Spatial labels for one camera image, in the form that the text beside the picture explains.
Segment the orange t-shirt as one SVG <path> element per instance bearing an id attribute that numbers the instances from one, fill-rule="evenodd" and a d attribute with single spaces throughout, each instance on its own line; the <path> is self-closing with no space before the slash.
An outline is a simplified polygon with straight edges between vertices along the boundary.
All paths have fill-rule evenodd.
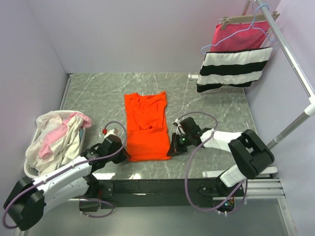
<path id="1" fill-rule="evenodd" d="M 131 162 L 169 160 L 166 92 L 125 95 L 127 152 Z"/>

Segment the black white striped cloth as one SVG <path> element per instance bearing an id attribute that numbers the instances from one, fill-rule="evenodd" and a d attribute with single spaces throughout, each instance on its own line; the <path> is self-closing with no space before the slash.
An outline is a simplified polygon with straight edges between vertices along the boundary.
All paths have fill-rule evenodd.
<path id="1" fill-rule="evenodd" d="M 259 80 L 272 47 L 207 52 L 196 82 L 197 92 L 218 89 L 222 86 L 245 88 Z"/>

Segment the silver clothes rack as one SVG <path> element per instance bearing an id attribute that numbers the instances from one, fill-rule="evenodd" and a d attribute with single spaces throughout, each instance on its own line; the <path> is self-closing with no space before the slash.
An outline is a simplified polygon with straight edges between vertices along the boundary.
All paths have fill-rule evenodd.
<path id="1" fill-rule="evenodd" d="M 315 82 L 315 3 L 283 0 L 278 5 L 278 27 L 304 70 Z M 249 127 L 263 141 L 271 141 L 309 104 L 306 93 L 279 46 L 274 47 L 262 78 L 245 89 Z M 315 119 L 309 118 L 274 149 L 275 165 L 284 184 L 315 176 Z"/>

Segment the aluminium rail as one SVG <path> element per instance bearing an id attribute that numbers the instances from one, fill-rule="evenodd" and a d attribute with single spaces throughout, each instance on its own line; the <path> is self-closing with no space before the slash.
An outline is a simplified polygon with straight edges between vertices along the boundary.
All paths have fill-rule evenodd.
<path id="1" fill-rule="evenodd" d="M 248 181 L 246 199 L 283 199 L 285 193 L 278 178 Z"/>

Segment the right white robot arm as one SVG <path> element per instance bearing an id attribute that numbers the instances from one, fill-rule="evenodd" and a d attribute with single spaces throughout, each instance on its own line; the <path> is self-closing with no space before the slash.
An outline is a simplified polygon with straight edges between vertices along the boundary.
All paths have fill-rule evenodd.
<path id="1" fill-rule="evenodd" d="M 251 129 L 244 132 L 201 129 L 192 117 L 181 122 L 175 121 L 174 125 L 177 130 L 172 133 L 168 157 L 187 152 L 189 146 L 199 145 L 232 154 L 236 164 L 217 177 L 219 181 L 216 184 L 216 191 L 221 196 L 229 195 L 233 191 L 233 186 L 245 179 L 255 179 L 259 175 L 278 172 L 276 167 L 271 166 L 275 158 L 270 149 Z"/>

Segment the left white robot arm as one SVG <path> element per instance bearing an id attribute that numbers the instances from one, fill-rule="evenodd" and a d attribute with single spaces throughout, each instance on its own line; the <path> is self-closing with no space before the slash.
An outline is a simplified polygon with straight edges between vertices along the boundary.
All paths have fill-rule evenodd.
<path id="1" fill-rule="evenodd" d="M 3 205 L 3 226 L 25 231 L 49 210 L 69 199 L 80 197 L 98 200 L 102 189 L 93 172 L 108 162 L 118 164 L 128 159 L 124 146 L 125 142 L 118 136 L 109 135 L 102 143 L 85 150 L 73 161 L 49 174 L 34 179 L 21 178 Z"/>

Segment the wooden clip hanger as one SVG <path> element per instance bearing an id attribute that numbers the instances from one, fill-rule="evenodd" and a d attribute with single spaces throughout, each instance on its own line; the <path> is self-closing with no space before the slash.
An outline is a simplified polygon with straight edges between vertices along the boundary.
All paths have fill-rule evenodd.
<path id="1" fill-rule="evenodd" d="M 263 14 L 256 15 L 243 15 L 243 16 L 233 16 L 233 17 L 223 17 L 218 20 L 218 23 L 222 25 L 222 30 L 226 28 L 229 24 L 244 24 L 254 22 L 266 21 L 266 18 Z"/>

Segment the black base beam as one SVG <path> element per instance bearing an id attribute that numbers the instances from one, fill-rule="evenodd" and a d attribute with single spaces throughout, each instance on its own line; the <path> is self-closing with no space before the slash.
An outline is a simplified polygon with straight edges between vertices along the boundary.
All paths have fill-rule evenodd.
<path id="1" fill-rule="evenodd" d="M 214 207 L 214 198 L 226 198 L 234 187 L 226 187 L 214 178 L 188 180 L 188 193 L 198 207 Z M 184 179 L 98 180 L 79 196 L 98 198 L 115 207 L 188 206 Z"/>

